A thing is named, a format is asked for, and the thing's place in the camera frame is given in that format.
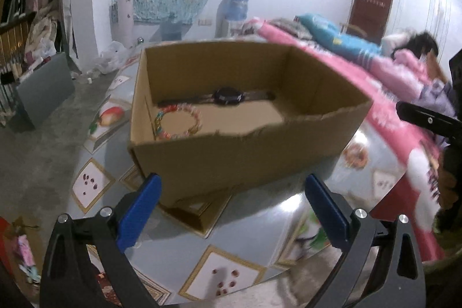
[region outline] colorful bracelet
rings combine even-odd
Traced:
[[[190,129],[188,129],[183,134],[170,135],[169,133],[165,132],[162,129],[161,121],[162,121],[162,118],[163,118],[163,116],[165,114],[174,113],[174,112],[177,112],[177,111],[186,111],[187,113],[190,113],[196,119],[196,124],[194,124],[194,126],[192,126]],[[182,104],[179,104],[179,105],[170,105],[168,107],[160,109],[160,111],[158,112],[158,114],[156,116],[156,119],[154,120],[154,126],[155,126],[155,130],[156,130],[156,135],[158,137],[160,137],[160,138],[164,138],[164,139],[172,139],[173,138],[173,139],[176,139],[176,138],[180,138],[180,137],[188,137],[188,136],[196,134],[202,128],[202,121],[200,119],[200,111],[197,110],[196,107],[191,106],[191,105],[189,105],[187,103],[182,103]]]

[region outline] black hair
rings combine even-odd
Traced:
[[[397,50],[408,49],[416,56],[417,59],[420,58],[422,52],[424,55],[427,55],[431,50],[434,51],[435,55],[438,56],[438,44],[436,43],[433,36],[428,32],[423,32],[412,37],[407,44],[404,46],[398,47],[393,50],[391,58],[394,60],[394,53]]]

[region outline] red door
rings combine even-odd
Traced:
[[[349,24],[360,27],[367,33],[366,39],[380,44],[385,33],[392,0],[354,0]]]

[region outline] silver screw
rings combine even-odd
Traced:
[[[101,217],[109,217],[112,214],[112,209],[106,206],[99,211]]]
[[[367,212],[364,209],[356,209],[355,215],[358,218],[366,218],[367,217]]]
[[[408,223],[409,222],[409,218],[407,218],[407,216],[405,214],[401,214],[398,218],[399,218],[401,223]]]
[[[59,217],[58,217],[58,222],[59,223],[66,223],[69,219],[69,216],[67,214],[61,214]]]

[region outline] white wardrobe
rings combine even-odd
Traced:
[[[413,28],[433,34],[448,78],[449,60],[462,48],[462,0],[393,0],[386,34]]]

